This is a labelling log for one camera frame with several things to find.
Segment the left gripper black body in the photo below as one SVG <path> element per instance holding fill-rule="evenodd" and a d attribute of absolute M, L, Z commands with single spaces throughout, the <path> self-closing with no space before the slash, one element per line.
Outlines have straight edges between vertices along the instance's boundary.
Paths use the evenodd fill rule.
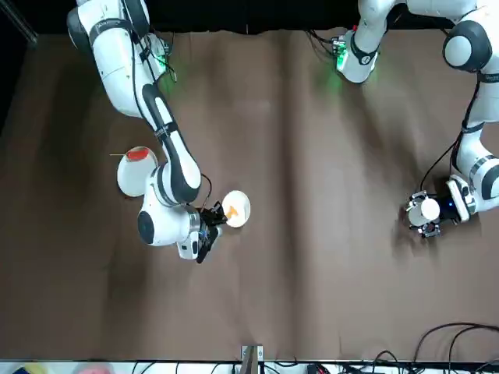
<path fill-rule="evenodd" d="M 439 219 L 441 222 L 451 221 L 453 224 L 459 224 L 461 218 L 451 195 L 438 196 L 438 205 L 440 207 Z"/>

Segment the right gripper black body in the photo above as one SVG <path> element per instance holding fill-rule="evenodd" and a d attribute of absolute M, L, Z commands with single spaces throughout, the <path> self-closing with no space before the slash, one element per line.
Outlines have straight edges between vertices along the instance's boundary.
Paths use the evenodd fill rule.
<path fill-rule="evenodd" d="M 200 221 L 201 221 L 200 233 L 202 231 L 205 231 L 206 229 L 218 229 L 220 225 L 213 225 L 211 218 L 212 218 L 211 208 L 210 209 L 203 208 L 202 210 L 200 210 Z"/>

